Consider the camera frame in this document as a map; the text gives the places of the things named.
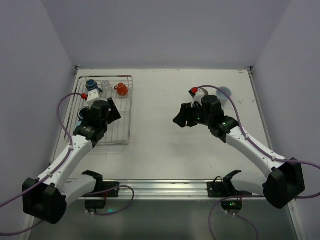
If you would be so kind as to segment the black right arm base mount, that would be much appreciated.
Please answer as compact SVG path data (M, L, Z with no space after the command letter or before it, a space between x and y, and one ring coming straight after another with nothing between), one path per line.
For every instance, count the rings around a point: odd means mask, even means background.
M223 178L221 176L217 176L213 181L207 182L206 190L208 197L226 198L234 196L252 196L251 192L236 190L231 182L233 177L241 172L241 170L234 170Z

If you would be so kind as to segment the grey ceramic mug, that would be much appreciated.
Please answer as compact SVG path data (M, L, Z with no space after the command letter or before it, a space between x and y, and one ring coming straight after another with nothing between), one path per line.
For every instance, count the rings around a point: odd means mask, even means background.
M229 101L229 97L231 96L232 91L225 86L221 86L216 90L216 97L218 98L222 106L224 106Z

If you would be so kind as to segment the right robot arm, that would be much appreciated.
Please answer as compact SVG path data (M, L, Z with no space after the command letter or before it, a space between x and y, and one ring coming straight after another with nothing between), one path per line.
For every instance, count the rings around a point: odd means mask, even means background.
M250 135L242 133L237 120L224 114L215 95L195 97L193 102L183 103L173 122L181 128L208 127L214 137L239 151L262 172L262 178L254 181L225 176L224 181L232 190L261 195L277 209L305 191L302 165L295 158L285 160L261 143L250 143Z

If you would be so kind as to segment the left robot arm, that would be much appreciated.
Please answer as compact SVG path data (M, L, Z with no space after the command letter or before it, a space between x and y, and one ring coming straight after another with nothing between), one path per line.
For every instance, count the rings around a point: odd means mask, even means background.
M67 146L36 179L27 178L23 183L23 212L54 225L77 199L91 193L100 194L104 190L103 176L97 172L86 170L72 183L67 184L67 180L105 136L108 125L120 118L111 97L95 101L74 130L71 146Z

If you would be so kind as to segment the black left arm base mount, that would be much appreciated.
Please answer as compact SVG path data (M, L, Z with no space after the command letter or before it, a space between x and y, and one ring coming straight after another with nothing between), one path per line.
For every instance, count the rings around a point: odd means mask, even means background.
M119 189L113 189L111 188L118 187L120 183L118 181L104 181L103 176L100 173L86 170L82 173L82 175L87 175L90 177L93 177L96 181L94 190L90 193L85 194L85 197L101 197L101 198L117 198L119 195Z

